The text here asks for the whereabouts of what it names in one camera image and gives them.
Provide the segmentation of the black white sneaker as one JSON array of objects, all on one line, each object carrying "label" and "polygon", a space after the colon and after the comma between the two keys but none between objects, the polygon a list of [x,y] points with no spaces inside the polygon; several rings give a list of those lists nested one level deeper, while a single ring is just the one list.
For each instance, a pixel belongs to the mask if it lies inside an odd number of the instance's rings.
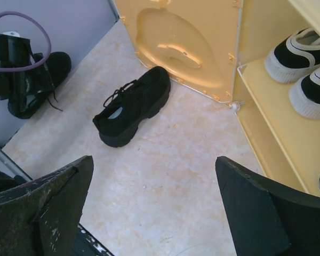
[{"label": "black white sneaker", "polygon": [[290,88],[289,99],[293,109],[302,117],[320,119],[320,67]]},{"label": "black white sneaker", "polygon": [[265,58],[268,75],[278,83],[296,82],[320,67],[320,35],[312,28],[297,31]]}]

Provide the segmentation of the yellow shoe cabinet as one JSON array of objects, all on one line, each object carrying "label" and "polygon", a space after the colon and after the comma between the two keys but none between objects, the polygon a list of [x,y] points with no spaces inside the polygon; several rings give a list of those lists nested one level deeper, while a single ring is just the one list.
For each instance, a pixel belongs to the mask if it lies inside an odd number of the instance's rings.
[{"label": "yellow shoe cabinet", "polygon": [[266,177],[320,196],[320,120],[299,115],[289,100],[291,84],[265,70],[269,51],[307,27],[320,35],[320,1],[234,1],[239,10],[237,118]]}]

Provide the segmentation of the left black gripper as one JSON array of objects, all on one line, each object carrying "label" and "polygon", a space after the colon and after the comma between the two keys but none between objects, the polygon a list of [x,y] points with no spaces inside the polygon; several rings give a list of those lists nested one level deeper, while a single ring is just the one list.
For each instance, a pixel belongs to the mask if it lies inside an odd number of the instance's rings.
[{"label": "left black gripper", "polygon": [[25,73],[43,58],[32,53],[29,39],[0,34],[0,99],[25,92]]}]

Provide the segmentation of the black chunky shoe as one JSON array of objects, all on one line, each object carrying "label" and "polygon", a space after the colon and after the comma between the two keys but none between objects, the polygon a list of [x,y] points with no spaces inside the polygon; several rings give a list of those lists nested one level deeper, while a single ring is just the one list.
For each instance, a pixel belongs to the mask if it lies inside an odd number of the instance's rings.
[{"label": "black chunky shoe", "polygon": [[49,96],[55,96],[56,88],[68,77],[71,58],[65,52],[53,52],[41,66],[25,73],[25,92],[9,97],[10,114],[19,119],[29,119]]},{"label": "black chunky shoe", "polygon": [[170,91],[169,74],[160,66],[116,89],[105,100],[102,112],[93,118],[101,141],[113,148],[128,144],[140,123],[154,117],[165,106]]}]

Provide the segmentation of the yellow cabinet door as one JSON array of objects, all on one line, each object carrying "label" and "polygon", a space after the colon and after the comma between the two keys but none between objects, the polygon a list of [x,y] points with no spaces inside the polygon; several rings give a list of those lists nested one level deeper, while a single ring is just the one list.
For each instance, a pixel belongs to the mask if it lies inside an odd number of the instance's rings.
[{"label": "yellow cabinet door", "polygon": [[207,97],[231,102],[242,1],[119,0],[118,14],[147,67]]}]

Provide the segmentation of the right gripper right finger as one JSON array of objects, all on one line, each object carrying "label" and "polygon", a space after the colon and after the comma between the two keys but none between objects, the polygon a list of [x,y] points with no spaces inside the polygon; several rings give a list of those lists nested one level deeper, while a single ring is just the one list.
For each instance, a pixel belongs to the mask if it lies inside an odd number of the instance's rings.
[{"label": "right gripper right finger", "polygon": [[320,255],[320,197],[226,156],[215,171],[237,255]]}]

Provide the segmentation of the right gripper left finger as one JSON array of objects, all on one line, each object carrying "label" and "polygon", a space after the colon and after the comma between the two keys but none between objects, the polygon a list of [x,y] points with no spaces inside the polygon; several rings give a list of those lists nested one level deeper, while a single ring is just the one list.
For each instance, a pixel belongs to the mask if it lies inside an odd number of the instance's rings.
[{"label": "right gripper left finger", "polygon": [[0,255],[70,255],[93,169],[83,156],[0,192]]}]

